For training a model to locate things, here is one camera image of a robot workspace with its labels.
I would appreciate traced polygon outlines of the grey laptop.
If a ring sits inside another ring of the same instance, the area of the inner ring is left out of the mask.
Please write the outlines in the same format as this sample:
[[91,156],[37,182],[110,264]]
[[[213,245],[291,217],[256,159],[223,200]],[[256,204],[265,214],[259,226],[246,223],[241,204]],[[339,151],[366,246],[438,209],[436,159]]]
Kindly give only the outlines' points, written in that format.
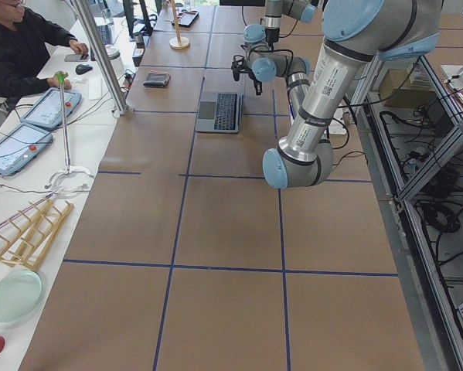
[[236,134],[240,130],[243,95],[237,92],[203,92],[199,100],[196,131]]

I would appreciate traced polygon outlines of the wooden mug tree stand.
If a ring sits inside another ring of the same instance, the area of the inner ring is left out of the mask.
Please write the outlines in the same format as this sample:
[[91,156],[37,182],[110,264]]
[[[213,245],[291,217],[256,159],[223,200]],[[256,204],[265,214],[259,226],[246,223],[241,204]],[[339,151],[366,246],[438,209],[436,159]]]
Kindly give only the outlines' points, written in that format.
[[172,21],[175,28],[175,37],[169,41],[170,47],[174,50],[183,50],[190,47],[190,41],[187,37],[182,36],[179,27],[179,18],[176,12],[176,6],[174,0],[169,0],[169,4],[172,10]]

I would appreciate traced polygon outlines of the red black tray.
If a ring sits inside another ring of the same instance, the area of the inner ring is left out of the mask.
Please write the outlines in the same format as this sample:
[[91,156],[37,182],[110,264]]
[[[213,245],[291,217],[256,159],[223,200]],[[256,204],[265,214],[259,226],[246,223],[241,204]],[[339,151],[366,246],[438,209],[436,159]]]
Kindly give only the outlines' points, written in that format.
[[199,12],[195,10],[188,12],[179,11],[176,13],[176,17],[180,27],[189,28],[199,18]]

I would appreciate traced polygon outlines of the folded grey pink cloth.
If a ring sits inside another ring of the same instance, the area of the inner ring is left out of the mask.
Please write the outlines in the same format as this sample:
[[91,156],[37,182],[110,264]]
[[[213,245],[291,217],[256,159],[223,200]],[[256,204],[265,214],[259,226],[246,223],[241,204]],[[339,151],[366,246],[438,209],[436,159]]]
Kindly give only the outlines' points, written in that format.
[[171,75],[169,73],[150,71],[145,78],[143,86],[151,88],[164,88],[169,84],[170,80]]

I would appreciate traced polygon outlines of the black computer mouse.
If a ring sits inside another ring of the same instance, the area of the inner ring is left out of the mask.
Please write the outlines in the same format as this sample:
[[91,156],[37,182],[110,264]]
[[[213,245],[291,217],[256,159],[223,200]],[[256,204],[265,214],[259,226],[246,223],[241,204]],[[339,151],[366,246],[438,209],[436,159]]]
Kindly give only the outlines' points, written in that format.
[[75,73],[76,75],[84,75],[85,73],[91,71],[93,67],[87,63],[80,63],[76,65]]

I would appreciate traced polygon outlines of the cardboard box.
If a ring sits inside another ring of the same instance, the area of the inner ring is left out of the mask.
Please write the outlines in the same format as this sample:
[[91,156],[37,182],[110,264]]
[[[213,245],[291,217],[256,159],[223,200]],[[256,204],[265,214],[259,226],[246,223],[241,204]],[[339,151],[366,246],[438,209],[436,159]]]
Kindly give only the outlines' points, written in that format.
[[404,70],[389,69],[379,85],[380,99],[385,107],[415,108],[426,102],[429,91],[413,88]]

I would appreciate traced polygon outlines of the smartphone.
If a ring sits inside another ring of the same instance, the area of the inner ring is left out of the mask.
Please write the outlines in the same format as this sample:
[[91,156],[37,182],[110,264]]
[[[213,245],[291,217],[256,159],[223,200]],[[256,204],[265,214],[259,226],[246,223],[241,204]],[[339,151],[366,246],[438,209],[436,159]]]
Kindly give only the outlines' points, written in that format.
[[64,61],[68,63],[80,63],[89,60],[89,54],[68,54],[65,56]]

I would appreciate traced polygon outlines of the metal banana hanger stand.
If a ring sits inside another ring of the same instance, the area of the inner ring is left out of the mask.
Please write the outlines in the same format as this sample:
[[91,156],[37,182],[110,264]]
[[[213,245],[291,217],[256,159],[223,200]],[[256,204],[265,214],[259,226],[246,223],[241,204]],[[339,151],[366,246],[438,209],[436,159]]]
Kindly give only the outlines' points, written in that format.
[[57,79],[59,83],[59,90],[60,90],[60,108],[61,108],[61,118],[62,118],[62,132],[63,132],[63,152],[64,152],[64,163],[65,169],[59,170],[53,173],[49,177],[49,182],[45,185],[45,189],[47,189],[52,195],[66,195],[71,194],[74,192],[82,192],[88,189],[88,184],[83,183],[74,188],[66,188],[62,182],[63,180],[67,179],[71,175],[76,174],[84,174],[87,177],[93,179],[94,175],[91,171],[79,165],[72,165],[71,158],[70,158],[70,144],[68,138],[68,127],[66,122],[66,100],[65,100],[65,85],[66,85],[66,78],[68,77],[67,73],[63,71],[58,71],[55,73],[54,77]]

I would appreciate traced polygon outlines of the upper blue teach pendant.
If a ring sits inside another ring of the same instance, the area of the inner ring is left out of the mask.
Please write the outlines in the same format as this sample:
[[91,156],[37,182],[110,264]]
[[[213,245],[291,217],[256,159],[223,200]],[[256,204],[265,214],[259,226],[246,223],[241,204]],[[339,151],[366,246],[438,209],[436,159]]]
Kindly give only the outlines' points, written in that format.
[[61,100],[58,88],[49,88],[27,112],[20,121],[46,130],[54,130],[62,125],[62,110],[69,116],[81,102],[82,94],[76,91],[65,91]]

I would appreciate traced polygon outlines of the blue teach pendant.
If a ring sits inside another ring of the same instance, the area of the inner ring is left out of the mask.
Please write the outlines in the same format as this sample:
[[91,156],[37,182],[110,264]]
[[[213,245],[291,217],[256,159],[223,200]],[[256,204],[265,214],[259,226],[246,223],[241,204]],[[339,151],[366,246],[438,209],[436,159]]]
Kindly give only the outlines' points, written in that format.
[[62,110],[69,116],[81,102],[82,94],[76,91],[65,91],[61,100],[58,88],[49,88],[27,112],[20,121],[46,130],[54,130],[62,125]]
[[0,175],[20,172],[52,142],[50,132],[31,124],[20,124],[0,140]]

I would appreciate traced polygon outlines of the person in black shirt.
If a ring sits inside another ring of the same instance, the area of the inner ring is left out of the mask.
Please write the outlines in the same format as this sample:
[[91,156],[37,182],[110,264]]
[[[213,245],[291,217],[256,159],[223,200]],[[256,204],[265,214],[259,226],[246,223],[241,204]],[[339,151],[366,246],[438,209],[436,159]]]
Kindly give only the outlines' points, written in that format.
[[0,1],[0,94],[20,98],[58,88],[57,77],[38,78],[49,61],[46,44],[65,46],[81,56],[88,46],[56,23],[23,5],[22,1]]

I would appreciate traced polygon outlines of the lower blue teach pendant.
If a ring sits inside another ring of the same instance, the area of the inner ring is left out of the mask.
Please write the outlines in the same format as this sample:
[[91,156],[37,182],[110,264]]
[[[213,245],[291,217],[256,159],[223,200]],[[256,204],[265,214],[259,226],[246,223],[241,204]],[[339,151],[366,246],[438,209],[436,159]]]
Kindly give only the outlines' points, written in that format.
[[20,172],[52,142],[50,132],[31,124],[20,124],[0,140],[0,175]]

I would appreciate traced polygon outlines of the wooden dish rack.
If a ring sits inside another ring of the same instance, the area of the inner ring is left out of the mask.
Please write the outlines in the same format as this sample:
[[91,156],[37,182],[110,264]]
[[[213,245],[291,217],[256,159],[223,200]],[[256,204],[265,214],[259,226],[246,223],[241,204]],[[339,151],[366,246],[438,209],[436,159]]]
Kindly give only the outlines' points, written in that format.
[[0,263],[37,272],[74,204],[42,198],[0,224]]

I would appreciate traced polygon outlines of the pale green glass plate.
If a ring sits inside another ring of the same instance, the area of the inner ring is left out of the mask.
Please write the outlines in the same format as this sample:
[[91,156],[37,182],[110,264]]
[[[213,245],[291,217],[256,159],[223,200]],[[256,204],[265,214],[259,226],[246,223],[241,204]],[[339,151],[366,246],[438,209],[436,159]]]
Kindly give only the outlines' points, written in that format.
[[34,271],[16,271],[0,280],[0,324],[26,317],[42,296],[43,283]]

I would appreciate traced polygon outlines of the aluminium frame rack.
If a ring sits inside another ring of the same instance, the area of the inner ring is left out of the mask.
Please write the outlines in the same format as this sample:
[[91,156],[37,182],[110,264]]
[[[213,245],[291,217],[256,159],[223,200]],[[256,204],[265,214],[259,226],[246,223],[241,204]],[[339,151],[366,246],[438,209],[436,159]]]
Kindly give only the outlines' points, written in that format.
[[[404,70],[413,88],[429,91],[426,102],[385,107],[379,85],[389,69]],[[410,312],[423,329],[424,364],[463,370],[463,62],[377,60],[357,90],[365,97],[360,125],[405,249],[398,264],[412,290]]]

